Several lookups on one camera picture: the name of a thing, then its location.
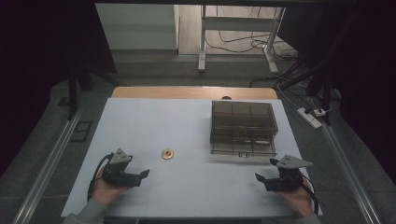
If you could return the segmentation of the white power strip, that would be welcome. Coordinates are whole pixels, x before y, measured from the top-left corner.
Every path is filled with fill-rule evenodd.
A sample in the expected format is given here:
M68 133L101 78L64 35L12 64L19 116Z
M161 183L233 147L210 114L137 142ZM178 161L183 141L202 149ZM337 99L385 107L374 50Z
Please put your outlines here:
M309 109L301 107L297 110L297 113L313 128L318 129L322 127L322 124L310 113Z

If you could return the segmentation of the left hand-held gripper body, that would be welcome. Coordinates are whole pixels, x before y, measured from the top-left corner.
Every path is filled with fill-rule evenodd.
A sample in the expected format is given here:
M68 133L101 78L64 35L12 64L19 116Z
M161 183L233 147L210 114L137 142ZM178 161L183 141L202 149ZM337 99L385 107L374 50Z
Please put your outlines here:
M130 187L131 183L138 179L138 175L125 173L125 169L131 161L132 157L118 148L105 165L102 178L113 186Z

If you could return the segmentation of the wooden table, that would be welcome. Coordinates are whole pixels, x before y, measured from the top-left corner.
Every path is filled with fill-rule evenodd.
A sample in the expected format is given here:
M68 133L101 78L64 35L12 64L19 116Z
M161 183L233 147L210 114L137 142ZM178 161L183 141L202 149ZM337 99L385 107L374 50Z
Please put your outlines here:
M236 87L117 87L112 98L275 100L271 88Z

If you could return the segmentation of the metal floor rail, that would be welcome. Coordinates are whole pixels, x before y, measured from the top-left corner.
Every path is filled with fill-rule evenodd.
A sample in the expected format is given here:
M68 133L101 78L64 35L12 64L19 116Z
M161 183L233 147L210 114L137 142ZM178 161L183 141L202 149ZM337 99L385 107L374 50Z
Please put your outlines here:
M327 118L321 122L321 131L323 132L335 161L341 170L348 189L351 191L352 199L356 202L361 211L364 219L363 224L383 224L383 221L377 213L375 205L370 199L368 192L358 178L352 164L349 162L341 141L336 136L331 116L334 112L337 112L337 110L338 104L336 102L330 102L330 105L326 109L328 112Z
M64 154L67 143L78 124L84 108L84 105L78 108L77 112L72 116L72 118L65 123L59 137L49 152L49 155L45 160L40 172L38 173L33 186L28 191L11 224L29 224L60 161L60 158Z

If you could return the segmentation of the white table mat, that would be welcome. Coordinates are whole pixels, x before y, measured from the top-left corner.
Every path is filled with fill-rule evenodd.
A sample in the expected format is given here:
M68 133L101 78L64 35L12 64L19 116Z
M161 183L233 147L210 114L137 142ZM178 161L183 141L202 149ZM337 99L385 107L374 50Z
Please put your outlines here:
M149 175L121 194L107 212L111 217L292 216L285 201L256 179L278 176L267 159L211 153L211 107L209 100L108 99L63 213L85 206L98 162L121 148L133 158L127 172ZM162 158L166 148L175 151L170 160Z

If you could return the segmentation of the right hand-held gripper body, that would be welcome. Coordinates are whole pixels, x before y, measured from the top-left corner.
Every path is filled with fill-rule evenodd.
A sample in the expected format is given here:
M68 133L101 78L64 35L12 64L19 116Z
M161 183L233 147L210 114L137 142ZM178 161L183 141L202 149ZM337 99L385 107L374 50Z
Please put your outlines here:
M285 155L276 165L279 178L266 179L267 191L293 191L303 184L300 169L312 166L310 161L304 161L291 155Z

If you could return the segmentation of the white metal desk frame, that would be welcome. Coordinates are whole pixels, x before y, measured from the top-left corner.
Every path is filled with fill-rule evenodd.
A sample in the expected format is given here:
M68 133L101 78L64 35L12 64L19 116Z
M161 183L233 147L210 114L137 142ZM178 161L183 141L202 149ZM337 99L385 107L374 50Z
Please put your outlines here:
M205 71L205 32L211 31L241 31L241 32L267 32L269 39L262 47L269 70L272 74L277 74L278 69L271 51L276 39L276 35L284 14L284 7L277 7L275 17L267 18L237 18L237 17L207 17L206 5L201 6L201 40L198 59L198 71Z

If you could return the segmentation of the person's right hand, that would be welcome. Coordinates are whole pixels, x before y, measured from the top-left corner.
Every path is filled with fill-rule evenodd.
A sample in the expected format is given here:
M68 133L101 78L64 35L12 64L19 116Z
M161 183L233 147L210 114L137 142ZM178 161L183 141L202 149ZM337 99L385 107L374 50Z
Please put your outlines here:
M311 196L304 188L295 191L277 191L276 194L287 202L298 217L314 215Z

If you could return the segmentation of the transparent brown drawer box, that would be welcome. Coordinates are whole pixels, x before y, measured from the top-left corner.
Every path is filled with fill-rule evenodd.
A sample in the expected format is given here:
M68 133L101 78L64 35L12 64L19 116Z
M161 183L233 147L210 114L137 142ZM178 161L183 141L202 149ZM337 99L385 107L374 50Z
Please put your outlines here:
M212 102L212 154L274 157L277 132L275 113L269 103Z

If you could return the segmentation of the person's left hand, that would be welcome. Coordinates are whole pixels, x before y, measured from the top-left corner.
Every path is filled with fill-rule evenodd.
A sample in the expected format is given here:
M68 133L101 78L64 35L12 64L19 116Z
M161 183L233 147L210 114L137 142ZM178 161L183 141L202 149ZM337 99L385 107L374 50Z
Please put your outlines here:
M116 199L128 190L127 187L116 187L109 185L100 175L95 178L92 198L104 205L111 205Z

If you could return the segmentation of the white cabinet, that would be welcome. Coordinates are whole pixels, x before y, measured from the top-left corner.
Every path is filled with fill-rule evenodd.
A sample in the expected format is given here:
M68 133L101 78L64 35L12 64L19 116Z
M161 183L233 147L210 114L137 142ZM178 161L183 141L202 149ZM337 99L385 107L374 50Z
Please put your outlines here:
M178 49L178 5L95 5L111 49Z

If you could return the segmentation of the black metal stand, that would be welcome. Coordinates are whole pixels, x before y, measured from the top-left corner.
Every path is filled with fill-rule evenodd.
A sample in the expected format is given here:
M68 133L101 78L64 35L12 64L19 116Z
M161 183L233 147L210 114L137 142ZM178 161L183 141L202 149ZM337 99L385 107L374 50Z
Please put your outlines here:
M71 120L78 111L78 94L77 85L80 85L84 91L91 91L93 83L90 74L95 74L104 81L112 84L114 87L121 87L122 83L111 77L109 73L101 70L93 63L78 61L72 63L68 71L68 90L69 90L69 115L68 120Z
M326 110L324 121L328 125L335 66L341 61L342 45L346 43L355 20L356 14L352 12L287 8L280 25L279 36L299 54L293 68L284 75L290 77L300 65L304 70L278 87L284 91L309 80L305 94L312 97L321 93L321 107Z

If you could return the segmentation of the black floor socket frame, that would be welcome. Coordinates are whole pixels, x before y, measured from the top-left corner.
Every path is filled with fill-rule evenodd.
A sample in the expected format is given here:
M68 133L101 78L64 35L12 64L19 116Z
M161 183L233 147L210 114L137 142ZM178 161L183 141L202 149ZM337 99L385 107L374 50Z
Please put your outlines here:
M84 143L90 133L92 121L79 121L70 137L71 142Z

